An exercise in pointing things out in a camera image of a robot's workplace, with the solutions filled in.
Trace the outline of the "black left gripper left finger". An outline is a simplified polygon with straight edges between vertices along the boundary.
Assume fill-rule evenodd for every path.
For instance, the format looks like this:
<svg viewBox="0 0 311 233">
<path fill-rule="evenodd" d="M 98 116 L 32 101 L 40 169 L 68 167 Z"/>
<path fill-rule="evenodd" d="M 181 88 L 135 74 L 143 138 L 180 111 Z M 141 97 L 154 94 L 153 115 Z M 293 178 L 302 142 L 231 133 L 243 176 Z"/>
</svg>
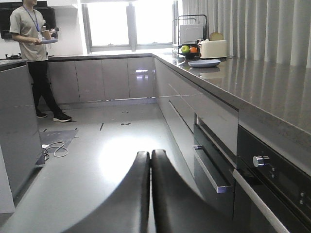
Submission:
<svg viewBox="0 0 311 233">
<path fill-rule="evenodd" d="M 146 233 L 150 202 L 150 155 L 139 151 L 114 192 L 66 233 Z"/>
</svg>

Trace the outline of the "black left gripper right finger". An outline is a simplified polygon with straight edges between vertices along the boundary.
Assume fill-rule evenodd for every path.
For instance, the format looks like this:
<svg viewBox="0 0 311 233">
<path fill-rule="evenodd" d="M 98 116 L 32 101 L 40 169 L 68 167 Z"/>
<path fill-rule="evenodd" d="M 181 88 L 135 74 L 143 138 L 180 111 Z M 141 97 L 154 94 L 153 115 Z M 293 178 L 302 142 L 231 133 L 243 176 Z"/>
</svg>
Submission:
<svg viewBox="0 0 311 233">
<path fill-rule="evenodd" d="M 164 149 L 152 151 L 152 198 L 158 233 L 243 233 L 182 179 Z"/>
</svg>

